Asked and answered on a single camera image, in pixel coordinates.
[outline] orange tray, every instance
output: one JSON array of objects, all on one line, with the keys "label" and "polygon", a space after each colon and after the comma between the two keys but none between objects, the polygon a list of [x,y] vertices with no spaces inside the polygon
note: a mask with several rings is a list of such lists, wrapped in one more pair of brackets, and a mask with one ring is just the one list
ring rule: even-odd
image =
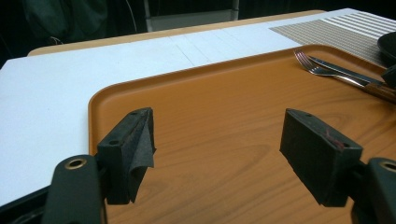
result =
[{"label": "orange tray", "polygon": [[[326,46],[306,53],[380,79],[384,68]],[[293,49],[113,85],[89,105],[90,153],[129,112],[151,107],[157,148],[136,203],[110,223],[350,223],[324,208],[279,152],[286,108],[309,112],[373,156],[396,160],[395,105],[307,73]]]}]

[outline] knife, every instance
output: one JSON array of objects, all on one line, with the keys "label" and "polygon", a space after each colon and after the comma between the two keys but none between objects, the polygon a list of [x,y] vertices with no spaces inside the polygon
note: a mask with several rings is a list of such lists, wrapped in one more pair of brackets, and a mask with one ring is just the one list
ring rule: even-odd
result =
[{"label": "knife", "polygon": [[386,85],[384,82],[379,81],[379,80],[377,80],[375,78],[367,77],[367,76],[364,76],[362,74],[359,74],[359,73],[356,73],[356,72],[352,72],[350,70],[347,70],[346,68],[343,68],[341,66],[335,65],[333,63],[325,62],[325,61],[323,61],[321,59],[318,59],[318,58],[315,58],[315,57],[312,57],[312,56],[309,56],[309,60],[311,60],[314,63],[319,64],[320,66],[329,68],[329,69],[331,69],[331,70],[333,70],[335,72],[347,75],[349,77],[354,77],[356,79],[360,79],[360,80],[366,81],[368,83],[374,83],[374,84],[377,84],[377,85],[380,85],[380,86]]},{"label": "knife", "polygon": [[360,87],[363,91],[396,104],[396,90],[389,88],[385,82],[349,71],[338,65],[327,63],[309,56],[309,60],[340,74],[340,79]]}]

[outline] dark background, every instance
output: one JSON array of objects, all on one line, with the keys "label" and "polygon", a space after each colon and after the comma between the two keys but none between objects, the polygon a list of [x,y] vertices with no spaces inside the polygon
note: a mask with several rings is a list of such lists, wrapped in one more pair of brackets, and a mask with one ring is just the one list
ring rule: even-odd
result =
[{"label": "dark background", "polygon": [[[143,0],[129,0],[136,29],[124,0],[107,0],[110,24],[117,35],[147,31]],[[149,0],[152,16],[231,8],[231,0]],[[396,20],[390,0],[240,0],[239,20],[311,9],[326,11],[350,7]],[[36,38],[25,19],[21,0],[0,0],[0,68],[8,59],[26,56],[31,50],[53,45]]]}]

